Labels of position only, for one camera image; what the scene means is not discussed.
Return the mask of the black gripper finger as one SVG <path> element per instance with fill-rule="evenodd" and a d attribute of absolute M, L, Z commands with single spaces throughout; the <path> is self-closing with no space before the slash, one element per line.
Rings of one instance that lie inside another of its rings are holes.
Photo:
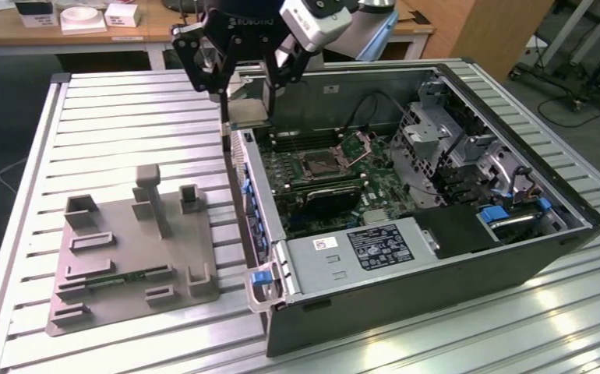
<path fill-rule="evenodd" d="M 262 103 L 267 116 L 275 110 L 275 98 L 288 83 L 296 83 L 303 75 L 310 60 L 310 52 L 303 49 L 294 36 L 288 34 L 276 47 L 262 44 L 262 70 L 264 84 Z"/>
<path fill-rule="evenodd" d="M 196 92 L 206 92 L 210 100 L 219 105 L 219 117 L 223 125 L 228 124 L 227 86 L 236 65 L 238 36 L 218 31 L 206 34 L 200 23 L 174 24 L 170 29 L 171 46 Z M 204 71 L 195 62 L 200 50 L 200 40 L 206 38 L 215 49 L 214 65 Z"/>

